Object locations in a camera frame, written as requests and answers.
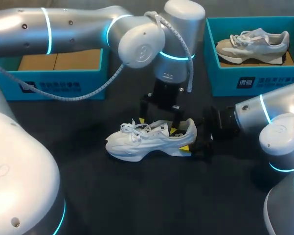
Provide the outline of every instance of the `blue shoe box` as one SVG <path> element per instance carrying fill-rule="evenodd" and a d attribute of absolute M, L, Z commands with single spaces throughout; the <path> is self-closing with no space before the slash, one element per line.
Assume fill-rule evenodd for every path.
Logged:
<path fill-rule="evenodd" d="M 18 69 L 23 57 L 0 58 L 0 66 L 39 90 L 58 96 L 77 97 L 93 92 L 107 81 L 108 54 L 108 50 L 100 50 L 97 70 L 20 71 Z M 0 89 L 7 101 L 50 100 L 48 97 L 25 89 L 2 73 L 0 73 Z M 104 98 L 105 90 L 89 99 Z"/>
<path fill-rule="evenodd" d="M 294 66 L 221 67 L 215 45 L 231 34 L 262 28 L 290 34 L 289 54 L 294 62 L 294 17 L 208 18 L 204 32 L 204 60 L 213 96 L 260 95 L 294 83 Z"/>

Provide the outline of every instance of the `logo on box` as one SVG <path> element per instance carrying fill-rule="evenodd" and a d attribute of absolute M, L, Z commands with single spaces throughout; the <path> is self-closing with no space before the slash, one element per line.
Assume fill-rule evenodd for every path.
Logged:
<path fill-rule="evenodd" d="M 238 89 L 252 88 L 254 81 L 255 81 L 255 77 L 241 77 L 239 78 L 237 88 Z"/>
<path fill-rule="evenodd" d="M 34 88 L 37 88 L 36 87 L 36 84 L 34 82 L 26 82 L 28 85 L 34 87 Z M 20 84 L 20 88 L 22 90 L 23 93 L 34 93 L 33 91 L 31 91 L 30 89 L 26 88 L 26 87 L 23 87 L 21 84 Z"/>

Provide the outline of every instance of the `white cable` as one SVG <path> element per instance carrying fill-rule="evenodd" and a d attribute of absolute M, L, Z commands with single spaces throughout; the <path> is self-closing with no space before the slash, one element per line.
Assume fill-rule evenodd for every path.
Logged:
<path fill-rule="evenodd" d="M 11 73 L 9 73 L 8 71 L 6 71 L 5 69 L 3 69 L 2 67 L 0 67 L 0 72 L 4 75 L 6 75 L 8 78 L 10 78 L 11 80 L 21 84 L 23 87 L 35 92 L 35 93 L 38 93 L 38 94 L 42 94 L 46 97 L 49 97 L 51 99 L 56 99 L 56 100 L 60 100 L 60 101 L 79 101 L 79 100 L 83 100 L 83 99 L 88 99 L 89 97 L 92 97 L 96 94 L 98 94 L 99 92 L 101 92 L 103 89 L 105 89 L 108 85 L 110 85 L 114 79 L 116 79 L 116 77 L 121 73 L 121 71 L 123 70 L 124 68 L 124 65 L 121 65 L 118 70 L 115 72 L 115 74 L 105 83 L 103 84 L 101 87 L 99 87 L 97 90 L 89 93 L 89 94 L 86 94 L 86 95 L 82 95 L 82 96 L 79 96 L 79 97 L 62 97 L 62 96 L 58 96 L 58 95 L 54 95 L 54 94 L 50 94 L 50 93 L 47 93 L 47 92 L 43 92 L 37 88 L 34 88 L 30 85 L 28 85 L 27 83 L 21 81 L 20 79 L 16 78 L 14 75 L 12 75 Z"/>
<path fill-rule="evenodd" d="M 178 40 L 181 43 L 181 46 L 183 47 L 183 49 L 186 52 L 186 55 L 188 57 L 188 75 L 189 75 L 189 80 L 188 80 L 188 88 L 187 91 L 190 93 L 192 90 L 192 82 L 193 82 L 193 74 L 194 74 L 194 66 L 193 66 L 193 61 L 191 58 L 191 54 L 189 52 L 189 49 L 187 47 L 187 44 L 185 43 L 185 41 L 183 40 L 183 38 L 181 37 L 181 35 L 173 28 L 173 26 L 166 20 L 164 19 L 162 16 L 160 16 L 157 12 L 146 12 L 145 16 L 149 16 L 154 18 L 157 23 L 158 21 L 160 21 L 163 25 L 165 25 L 169 30 L 172 31 L 172 33 L 178 38 Z M 27 83 L 23 82 L 22 80 L 16 78 L 14 75 L 12 75 L 11 73 L 9 73 L 8 71 L 6 71 L 5 69 L 3 69 L 2 67 L 0 67 L 0 72 L 2 74 L 4 74 L 5 76 L 7 76 L 8 78 L 10 78 L 11 80 L 19 83 L 20 85 L 22 85 L 24 88 L 27 88 L 35 93 L 44 95 L 46 97 L 49 97 L 51 99 L 56 99 L 56 100 L 60 100 L 60 101 L 79 101 L 79 100 L 83 100 L 83 99 L 87 99 L 90 98 L 96 94 L 98 94 L 99 92 L 101 92 L 103 89 L 105 89 L 108 85 L 110 85 L 116 78 L 117 76 L 121 73 L 121 71 L 124 69 L 124 65 L 121 65 L 117 71 L 114 73 L 114 75 L 105 83 L 103 84 L 101 87 L 99 87 L 97 90 L 86 94 L 86 95 L 82 95 L 79 97 L 62 97 L 62 96 L 58 96 L 58 95 L 54 95 L 54 94 L 50 94 L 44 91 L 41 91 L 37 88 L 34 88 L 30 85 L 28 85 Z"/>
<path fill-rule="evenodd" d="M 192 83 L 193 83 L 193 76 L 194 76 L 194 64 L 192 61 L 192 57 L 190 54 L 190 51 L 188 49 L 187 44 L 185 43 L 184 39 L 182 38 L 182 36 L 173 28 L 173 26 L 162 16 L 160 16 L 157 12 L 153 11 L 148 11 L 144 14 L 145 16 L 149 16 L 154 18 L 156 21 L 159 19 L 160 22 L 165 25 L 169 30 L 172 31 L 172 33 L 177 37 L 177 39 L 180 41 L 182 48 L 184 49 L 184 51 L 186 52 L 186 56 L 188 58 L 188 87 L 187 87 L 187 92 L 191 92 L 192 91 Z"/>

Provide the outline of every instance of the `white sneaker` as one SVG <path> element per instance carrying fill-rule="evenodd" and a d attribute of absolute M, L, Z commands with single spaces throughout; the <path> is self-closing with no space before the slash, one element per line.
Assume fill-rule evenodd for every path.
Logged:
<path fill-rule="evenodd" d="M 159 120 L 150 125 L 122 124 L 121 130 L 106 140 L 106 150 L 114 157 L 139 162 L 152 151 L 162 151 L 171 156 L 189 157 L 189 144 L 195 142 L 197 128 L 192 119 L 180 123 L 179 129 L 169 134 L 170 121 Z"/>
<path fill-rule="evenodd" d="M 244 31 L 240 36 L 231 35 L 230 39 L 220 41 L 216 51 L 223 59 L 241 64 L 247 59 L 257 59 L 268 64 L 283 64 L 283 55 L 288 50 L 290 36 L 287 31 L 269 34 L 259 28 Z"/>

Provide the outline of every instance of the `white shoelace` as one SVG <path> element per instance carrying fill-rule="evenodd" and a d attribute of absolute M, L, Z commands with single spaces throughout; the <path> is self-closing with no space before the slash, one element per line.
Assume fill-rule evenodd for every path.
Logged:
<path fill-rule="evenodd" d="M 231 35 L 230 42 L 234 47 L 237 47 L 237 44 L 252 44 L 253 41 L 250 37 L 247 37 L 245 34 L 250 33 L 250 31 L 243 31 L 240 35 Z"/>
<path fill-rule="evenodd" d="M 123 123 L 121 125 L 121 131 L 126 133 L 131 133 L 131 140 L 136 142 L 141 139 L 141 137 L 148 137 L 148 132 L 151 131 L 151 127 L 148 124 L 137 124 L 133 120 L 132 124 Z"/>

